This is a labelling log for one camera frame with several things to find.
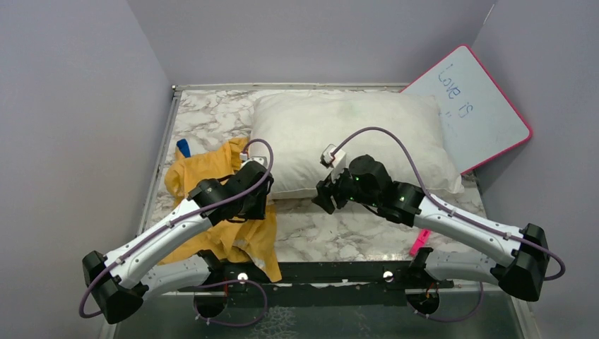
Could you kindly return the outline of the white pillow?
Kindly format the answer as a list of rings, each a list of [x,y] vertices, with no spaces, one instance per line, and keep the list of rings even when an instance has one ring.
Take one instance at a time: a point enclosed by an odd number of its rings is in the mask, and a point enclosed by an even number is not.
[[[463,191],[443,142],[432,96],[390,92],[278,93],[254,103],[251,156],[273,157],[274,199],[311,198],[329,170],[320,157],[338,145],[347,161],[370,155],[393,180],[431,191]]]

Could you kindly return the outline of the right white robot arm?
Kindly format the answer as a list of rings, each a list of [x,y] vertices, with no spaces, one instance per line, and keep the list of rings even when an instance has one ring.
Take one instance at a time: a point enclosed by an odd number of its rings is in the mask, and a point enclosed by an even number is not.
[[[545,231],[537,225],[519,228],[466,212],[418,186],[392,180],[384,165],[369,155],[347,167],[335,166],[316,185],[312,201],[329,214],[350,201],[359,203],[385,220],[442,234],[474,250],[419,250],[407,270],[416,287],[433,280],[471,280],[496,285],[528,302],[540,298],[550,256]]]

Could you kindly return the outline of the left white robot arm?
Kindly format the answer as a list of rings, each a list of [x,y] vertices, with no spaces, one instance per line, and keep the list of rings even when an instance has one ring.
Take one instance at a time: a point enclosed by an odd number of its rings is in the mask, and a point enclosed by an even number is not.
[[[130,242],[102,254],[91,251],[82,259],[87,286],[79,304],[80,317],[103,316],[109,324],[129,318],[151,294],[168,292],[192,284],[213,290],[222,271],[212,263],[191,259],[169,264],[166,276],[154,278],[158,264],[187,240],[223,220],[262,220],[266,198],[273,183],[272,165],[264,157],[251,157],[239,171],[222,179],[203,179],[160,222]]]

